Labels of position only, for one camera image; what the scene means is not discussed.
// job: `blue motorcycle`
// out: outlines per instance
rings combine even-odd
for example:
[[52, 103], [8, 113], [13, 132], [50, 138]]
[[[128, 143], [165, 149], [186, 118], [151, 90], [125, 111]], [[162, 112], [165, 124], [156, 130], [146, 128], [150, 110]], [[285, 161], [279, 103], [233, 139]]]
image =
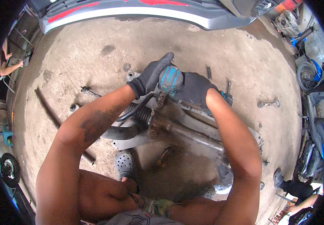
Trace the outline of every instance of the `blue motorcycle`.
[[299, 87], [306, 93], [324, 91], [324, 63], [322, 67], [311, 59], [314, 66], [307, 60], [302, 62], [297, 69]]
[[294, 180], [324, 184], [324, 118], [318, 118], [315, 106], [324, 100], [324, 92], [312, 92], [303, 98], [307, 116], [304, 121], [302, 153], [293, 173]]

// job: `gray car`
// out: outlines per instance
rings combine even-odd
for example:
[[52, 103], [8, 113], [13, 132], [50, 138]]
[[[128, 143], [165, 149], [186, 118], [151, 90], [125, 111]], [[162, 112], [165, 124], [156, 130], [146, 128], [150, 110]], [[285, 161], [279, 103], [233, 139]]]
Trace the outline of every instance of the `gray car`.
[[186, 21], [205, 30], [243, 27], [283, 0], [30, 0], [44, 34], [71, 23], [112, 16]]

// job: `plastic stool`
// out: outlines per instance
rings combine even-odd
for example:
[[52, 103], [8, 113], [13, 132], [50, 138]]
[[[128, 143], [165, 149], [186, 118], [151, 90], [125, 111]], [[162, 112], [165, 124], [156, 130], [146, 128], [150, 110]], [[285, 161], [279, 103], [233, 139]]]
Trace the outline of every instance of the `plastic stool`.
[[3, 128], [2, 128], [2, 133], [0, 133], [0, 135], [3, 135], [3, 141], [4, 141], [4, 143], [5, 143], [6, 145], [8, 145], [8, 146], [13, 146], [13, 144], [8, 143], [8, 138], [9, 138], [10, 136], [12, 136], [13, 133], [12, 133], [12, 131], [7, 130], [7, 129], [6, 129], [6, 126], [7, 126], [7, 125], [3, 126]]

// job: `hand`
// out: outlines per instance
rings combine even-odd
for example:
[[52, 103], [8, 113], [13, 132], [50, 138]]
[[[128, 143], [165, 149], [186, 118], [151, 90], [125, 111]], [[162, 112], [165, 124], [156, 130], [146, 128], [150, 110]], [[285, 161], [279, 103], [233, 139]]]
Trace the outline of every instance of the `hand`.
[[150, 62], [139, 77], [134, 78], [127, 84], [132, 88], [136, 99], [153, 91], [158, 83], [162, 70], [171, 65], [174, 54], [168, 52], [160, 60]]
[[273, 223], [274, 225], [278, 225], [279, 221], [281, 221], [281, 219], [282, 219], [285, 215], [286, 215], [286, 214], [285, 214], [283, 211], [281, 211], [279, 215], [276, 215], [276, 216], [273, 218], [275, 221], [272, 221], [272, 223]]
[[185, 73], [184, 83], [178, 92], [174, 95], [174, 99], [186, 101], [192, 104], [199, 104], [202, 108], [207, 109], [206, 96], [209, 88], [218, 88], [212, 84], [207, 78], [198, 73]]
[[301, 209], [298, 206], [288, 206], [285, 210], [283, 210], [284, 214], [287, 214], [289, 212], [291, 212], [292, 215], [296, 214], [297, 212], [299, 212]]

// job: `black work glove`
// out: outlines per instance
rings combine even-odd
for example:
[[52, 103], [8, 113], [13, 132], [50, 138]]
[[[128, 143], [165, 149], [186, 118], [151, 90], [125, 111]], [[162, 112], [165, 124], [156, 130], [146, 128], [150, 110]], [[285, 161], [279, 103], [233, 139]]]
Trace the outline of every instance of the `black work glove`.
[[160, 60], [150, 62], [139, 77], [127, 82], [135, 93], [136, 99], [155, 90], [160, 73], [166, 66], [171, 65], [173, 57], [174, 54], [168, 52]]
[[218, 88], [204, 76], [187, 72], [184, 74], [182, 87], [175, 93], [173, 98], [177, 101], [182, 100], [198, 104], [207, 109], [206, 96], [209, 88], [215, 88], [218, 91]]

